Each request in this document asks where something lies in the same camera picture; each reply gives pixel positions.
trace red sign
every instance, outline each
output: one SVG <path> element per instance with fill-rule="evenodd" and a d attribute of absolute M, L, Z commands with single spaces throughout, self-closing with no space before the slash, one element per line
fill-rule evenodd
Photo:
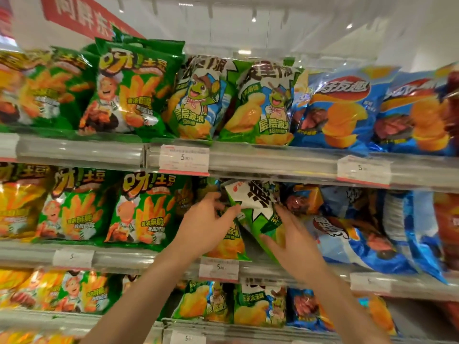
<path fill-rule="evenodd" d="M 41 0 L 44 17 L 89 38 L 112 39 L 112 24 L 122 32 L 144 38 L 94 0 Z"/>

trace person's right hand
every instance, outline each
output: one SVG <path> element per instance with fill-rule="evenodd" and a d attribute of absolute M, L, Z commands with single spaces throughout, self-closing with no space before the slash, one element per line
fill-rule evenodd
<path fill-rule="evenodd" d="M 260 239 L 291 276 L 306 283 L 316 272 L 325 270 L 327 264 L 317 247 L 317 242 L 295 215 L 278 204 L 275 205 L 275 209 L 285 228 L 285 248 L 265 234 L 261 234 Z"/>

